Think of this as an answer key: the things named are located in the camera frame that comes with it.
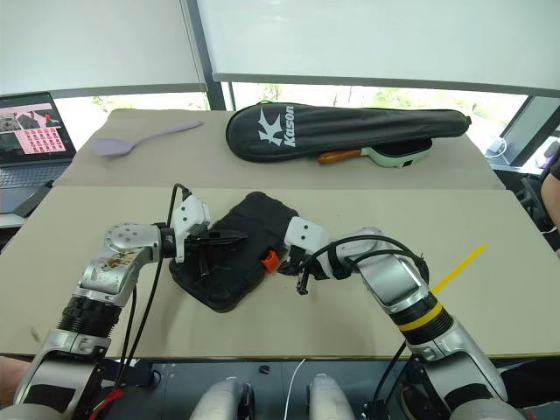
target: person's arm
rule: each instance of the person's arm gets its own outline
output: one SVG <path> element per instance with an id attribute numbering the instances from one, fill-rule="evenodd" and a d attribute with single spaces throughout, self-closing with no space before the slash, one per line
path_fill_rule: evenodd
<path id="1" fill-rule="evenodd" d="M 560 180 L 552 172 L 542 182 L 541 197 L 550 219 L 560 230 Z"/>
<path id="2" fill-rule="evenodd" d="M 27 375 L 29 362 L 0 356 L 0 405 L 13 403 L 19 383 Z"/>

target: laptop keyboard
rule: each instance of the laptop keyboard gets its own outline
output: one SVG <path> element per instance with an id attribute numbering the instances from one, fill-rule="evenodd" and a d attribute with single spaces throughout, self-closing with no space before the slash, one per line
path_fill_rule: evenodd
<path id="1" fill-rule="evenodd" d="M 63 165 L 30 166 L 26 168 L 0 169 L 0 187 L 19 188 L 22 186 L 42 186 L 50 180 L 57 179 L 68 167 Z"/>

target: white cable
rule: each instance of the white cable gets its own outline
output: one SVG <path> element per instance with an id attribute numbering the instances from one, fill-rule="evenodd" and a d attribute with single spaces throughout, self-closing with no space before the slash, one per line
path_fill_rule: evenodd
<path id="1" fill-rule="evenodd" d="M 290 387 L 288 388 L 288 396 L 286 397 L 286 409 L 283 412 L 283 420 L 286 420 L 288 418 L 288 404 L 290 403 L 290 394 L 291 394 L 291 386 L 294 383 L 294 379 L 296 377 L 296 373 L 298 372 L 299 368 L 301 368 L 301 365 L 304 364 L 305 359 L 301 360 L 299 362 L 299 364 L 296 367 L 296 370 L 294 370 L 293 375 L 291 376 L 291 381 L 290 381 Z"/>
<path id="2" fill-rule="evenodd" d="M 484 157 L 485 157 L 486 159 L 489 159 L 489 158 L 498 158 L 498 157 L 500 157 L 501 155 L 503 155 L 503 154 L 506 152 L 506 150 L 508 149 L 508 143 L 506 142 L 506 139 L 501 138 L 501 137 L 499 137 L 499 139 L 504 143 L 504 150 L 502 150 L 500 153 L 497 153 L 497 154 L 492 155 L 492 156 L 484 155 Z"/>
<path id="3" fill-rule="evenodd" d="M 551 234 L 552 232 L 554 232 L 555 230 L 557 230 L 557 227 L 554 226 L 551 230 L 546 230 L 546 231 L 541 231 L 542 234 Z"/>

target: white roller shade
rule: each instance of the white roller shade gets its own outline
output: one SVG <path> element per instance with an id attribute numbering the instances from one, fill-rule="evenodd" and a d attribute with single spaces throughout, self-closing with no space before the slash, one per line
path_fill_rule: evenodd
<path id="1" fill-rule="evenodd" d="M 199 0 L 199 8 L 217 81 L 347 78 L 560 95 L 558 0 Z"/>
<path id="2" fill-rule="evenodd" d="M 180 0 L 0 0 L 0 93 L 204 90 Z"/>

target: racket handle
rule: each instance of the racket handle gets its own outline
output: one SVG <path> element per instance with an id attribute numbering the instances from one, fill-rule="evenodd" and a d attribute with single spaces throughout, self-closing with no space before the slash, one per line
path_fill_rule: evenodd
<path id="1" fill-rule="evenodd" d="M 335 162 L 340 162 L 341 160 L 357 158 L 361 155 L 361 149 L 351 149 L 342 151 L 328 151 L 319 155 L 317 161 L 322 164 L 334 164 Z"/>

